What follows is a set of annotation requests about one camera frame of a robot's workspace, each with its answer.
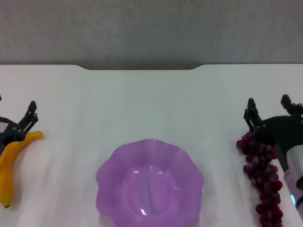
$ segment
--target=grape cluster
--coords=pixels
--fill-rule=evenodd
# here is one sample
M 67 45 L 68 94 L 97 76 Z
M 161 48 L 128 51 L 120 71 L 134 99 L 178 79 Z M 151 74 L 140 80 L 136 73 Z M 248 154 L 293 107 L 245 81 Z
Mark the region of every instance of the grape cluster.
M 243 170 L 251 184 L 258 190 L 262 201 L 256 206 L 257 213 L 261 215 L 261 226 L 283 227 L 281 219 L 283 212 L 278 207 L 281 202 L 278 191 L 283 184 L 277 174 L 278 167 L 270 164 L 272 159 L 277 158 L 273 147 L 254 140 L 251 132 L 237 141 L 237 147 L 246 155 L 247 164 Z

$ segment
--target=white tabletop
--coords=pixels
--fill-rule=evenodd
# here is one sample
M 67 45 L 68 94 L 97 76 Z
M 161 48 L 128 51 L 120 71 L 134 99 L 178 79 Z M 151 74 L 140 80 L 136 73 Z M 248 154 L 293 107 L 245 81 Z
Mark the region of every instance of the white tabletop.
M 258 194 L 236 140 L 253 97 L 261 118 L 285 114 L 282 94 L 303 102 L 303 65 L 205 65 L 195 70 L 91 71 L 78 66 L 0 66 L 0 115 L 18 122 L 31 100 L 45 137 L 18 156 L 15 200 L 0 227 L 113 226 L 95 208 L 98 167 L 118 146 L 146 138 L 183 148 L 201 170 L 193 227 L 254 227 Z M 286 227 L 303 226 L 286 185 Z

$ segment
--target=plastic bowl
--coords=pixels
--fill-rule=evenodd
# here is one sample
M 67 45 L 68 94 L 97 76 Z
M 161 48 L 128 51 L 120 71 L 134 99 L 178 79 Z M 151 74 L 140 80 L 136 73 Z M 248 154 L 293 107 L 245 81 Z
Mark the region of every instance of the plastic bowl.
M 202 174 L 186 151 L 160 140 L 118 147 L 96 180 L 97 209 L 116 227 L 182 227 L 201 210 Z

